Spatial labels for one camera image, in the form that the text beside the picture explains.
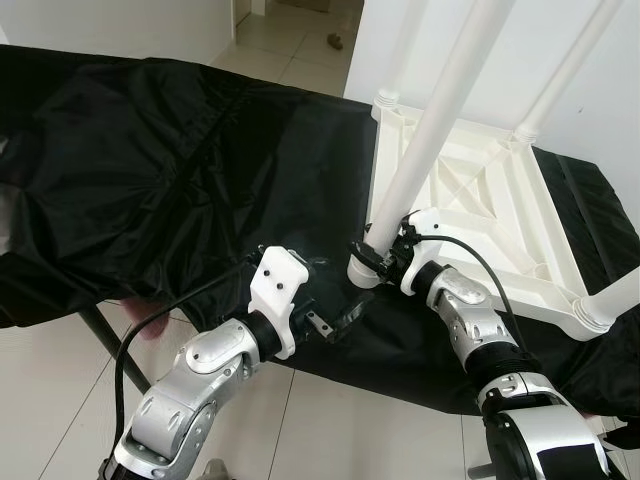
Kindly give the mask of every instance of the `black cloth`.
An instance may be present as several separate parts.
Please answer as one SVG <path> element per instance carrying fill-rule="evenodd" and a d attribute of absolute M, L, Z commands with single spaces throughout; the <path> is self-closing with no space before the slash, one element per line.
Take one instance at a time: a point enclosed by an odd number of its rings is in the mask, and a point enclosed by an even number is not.
<path fill-rule="evenodd" d="M 361 301 L 346 245 L 365 218 L 369 105 L 171 60 L 3 46 L 0 64 L 0 326 L 106 298 L 173 299 L 258 244 L 314 259 L 312 293 L 327 315 Z M 638 237 L 597 167 L 536 156 L 589 291 L 637 266 Z M 307 343 L 287 364 L 477 414 L 437 316 L 392 287 L 374 293 L 351 335 Z M 184 310 L 209 329 L 246 295 L 230 282 Z M 636 308 L 586 343 L 519 324 L 579 409 L 637 417 L 639 318 Z"/>

